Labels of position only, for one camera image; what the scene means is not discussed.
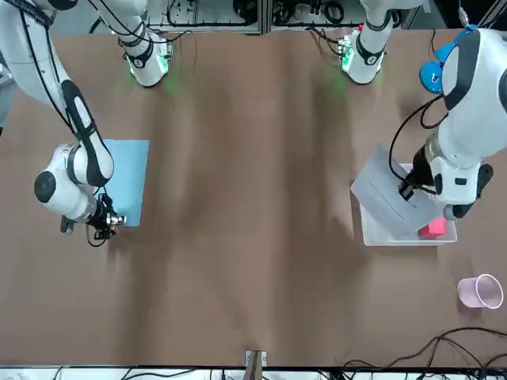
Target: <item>pink block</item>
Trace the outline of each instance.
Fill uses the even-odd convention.
[[[447,232],[446,220],[443,216],[436,218],[426,227],[419,230],[419,237],[421,238],[438,238],[440,235],[445,235]]]

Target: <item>paper cup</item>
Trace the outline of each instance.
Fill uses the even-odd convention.
[[[504,291],[500,283],[487,274],[459,281],[458,296],[470,308],[498,309],[504,302]]]

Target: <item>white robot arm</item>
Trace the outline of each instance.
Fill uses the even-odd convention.
[[[36,178],[36,198],[63,216],[63,232],[71,232],[75,222],[85,222],[95,227],[100,238],[108,238],[124,219],[117,218],[108,197],[96,201],[92,187],[109,181],[112,157],[83,95],[53,53],[48,19],[41,10],[53,2],[59,9],[75,5],[71,0],[0,1],[0,50],[16,83],[28,95],[54,107],[78,140],[56,149],[49,166]]]
[[[360,85],[373,80],[380,70],[387,40],[393,29],[392,10],[409,10],[425,0],[361,0],[366,21],[361,31],[354,30],[341,44],[344,56],[342,69]]]
[[[169,70],[171,43],[152,32],[141,15],[147,0],[89,0],[102,20],[117,33],[131,72],[144,87],[155,86]]]
[[[448,219],[462,218],[493,176],[483,160],[507,147],[507,39],[474,29],[452,49],[442,73],[448,114],[414,156],[411,184],[432,186],[448,206]],[[405,183],[407,199],[414,189]]]

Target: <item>brown tabletop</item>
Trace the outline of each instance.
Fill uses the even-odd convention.
[[[435,46],[455,35],[438,31]],[[151,141],[142,223],[100,249],[82,226],[59,232],[33,181],[71,135],[18,92],[0,139],[0,362],[242,365],[252,348],[270,366],[383,365],[445,329],[506,330],[505,307],[456,298],[474,274],[507,286],[506,152],[490,159],[495,178],[457,243],[366,248],[357,229],[350,184],[431,98],[418,78],[430,36],[393,33],[383,71],[357,86],[309,32],[195,33],[153,89],[136,84],[114,37],[58,38],[103,136]],[[410,161],[427,135],[415,119],[396,158]],[[507,351],[454,337],[480,359]],[[436,365],[473,365],[441,346]]]

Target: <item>blue base plate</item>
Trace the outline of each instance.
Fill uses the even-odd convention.
[[[430,61],[422,65],[419,70],[422,86],[430,93],[442,92],[442,68],[439,62]]]
[[[114,173],[105,188],[112,198],[114,210],[118,215],[127,217],[124,226],[137,227],[141,222],[150,141],[105,140],[104,142],[114,161]]]

